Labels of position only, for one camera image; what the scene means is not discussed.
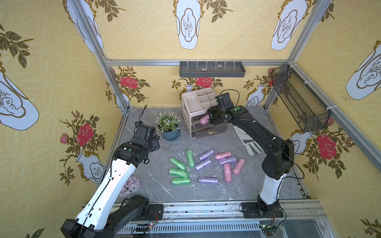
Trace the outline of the beige drawer organizer cabinet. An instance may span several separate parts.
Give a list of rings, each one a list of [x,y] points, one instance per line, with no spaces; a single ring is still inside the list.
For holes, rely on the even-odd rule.
[[[191,138],[191,118],[207,114],[210,107],[216,106],[216,94],[213,89],[202,88],[182,94],[182,109],[184,123]]]

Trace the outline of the transparent top drawer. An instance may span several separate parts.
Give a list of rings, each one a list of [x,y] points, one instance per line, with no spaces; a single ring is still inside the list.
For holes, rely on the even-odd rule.
[[[213,125],[208,121],[205,125],[201,124],[200,119],[207,114],[191,118],[191,138],[200,139],[215,134],[222,134],[227,131],[226,124]]]

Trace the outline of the pink roll diagonal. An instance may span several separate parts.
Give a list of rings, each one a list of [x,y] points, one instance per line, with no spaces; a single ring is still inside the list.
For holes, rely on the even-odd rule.
[[[246,161],[244,159],[240,159],[237,163],[237,165],[234,167],[234,169],[232,170],[233,174],[235,175],[239,175],[242,168],[244,167]]]

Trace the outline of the pink roll vertical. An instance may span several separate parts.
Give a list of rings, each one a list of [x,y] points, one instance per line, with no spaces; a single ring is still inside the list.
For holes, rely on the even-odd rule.
[[[224,164],[224,180],[226,183],[232,182],[232,169],[229,163]]]

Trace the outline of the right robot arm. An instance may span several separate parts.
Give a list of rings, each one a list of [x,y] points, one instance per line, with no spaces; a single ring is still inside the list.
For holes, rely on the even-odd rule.
[[[263,213],[277,209],[282,182],[294,164],[294,143],[270,132],[244,106],[235,106],[229,93],[221,93],[215,100],[217,105],[208,110],[210,122],[213,125],[232,123],[257,142],[266,154],[262,162],[266,176],[258,197],[258,209]]]

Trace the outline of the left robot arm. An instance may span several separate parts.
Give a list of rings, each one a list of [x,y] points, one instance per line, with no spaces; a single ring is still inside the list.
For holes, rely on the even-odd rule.
[[[136,124],[132,139],[119,145],[114,152],[106,178],[75,219],[66,219],[61,232],[66,238],[113,238],[127,223],[148,215],[149,199],[134,195],[127,203],[111,209],[127,180],[142,162],[148,163],[149,153],[160,148],[160,137],[153,126]]]

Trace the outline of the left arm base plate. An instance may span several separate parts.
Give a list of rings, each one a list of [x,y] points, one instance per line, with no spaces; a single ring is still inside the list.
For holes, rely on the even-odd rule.
[[[133,219],[133,221],[161,221],[164,214],[163,204],[150,204],[147,214],[142,215]]]

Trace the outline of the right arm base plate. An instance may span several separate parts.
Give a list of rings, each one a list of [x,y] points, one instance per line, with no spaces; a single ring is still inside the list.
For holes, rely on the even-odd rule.
[[[244,218],[284,218],[284,212],[280,206],[279,200],[271,205],[267,205],[264,201],[244,202],[241,204],[241,212]]]

